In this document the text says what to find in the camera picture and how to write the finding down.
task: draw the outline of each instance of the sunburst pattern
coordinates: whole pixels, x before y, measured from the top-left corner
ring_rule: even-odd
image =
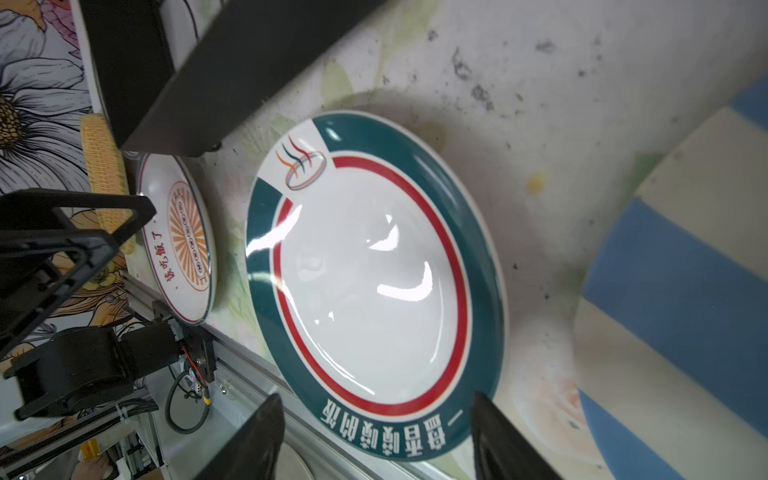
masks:
[[[176,182],[170,191],[168,224],[176,260],[192,288],[201,292],[208,290],[210,268],[200,211],[189,185]]]

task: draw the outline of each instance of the plate center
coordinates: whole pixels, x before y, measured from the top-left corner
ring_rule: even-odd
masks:
[[[304,192],[281,247],[299,334],[349,392],[385,404],[418,398],[445,371],[458,324],[435,228],[372,171],[340,168]]]

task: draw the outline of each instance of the blue and white striped cloth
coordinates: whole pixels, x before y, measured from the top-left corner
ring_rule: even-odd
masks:
[[[768,478],[768,79],[645,180],[582,296],[581,401],[618,480]]]

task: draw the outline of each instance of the hand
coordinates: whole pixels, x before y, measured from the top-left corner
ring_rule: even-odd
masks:
[[[109,457],[102,455],[90,462],[80,462],[74,467],[72,480],[101,480],[101,476],[107,471]]]

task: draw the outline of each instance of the floral wallpaper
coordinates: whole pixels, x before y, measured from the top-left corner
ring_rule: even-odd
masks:
[[[0,194],[30,187],[90,191],[80,140],[80,119],[91,110],[69,0],[0,0]],[[95,210],[75,210],[80,228],[99,228]],[[72,266],[59,253],[61,271]],[[129,313],[123,290],[125,258],[119,253],[8,356],[11,358],[74,326],[103,326]],[[118,335],[136,328],[130,321]],[[0,457],[74,420],[0,449]]]

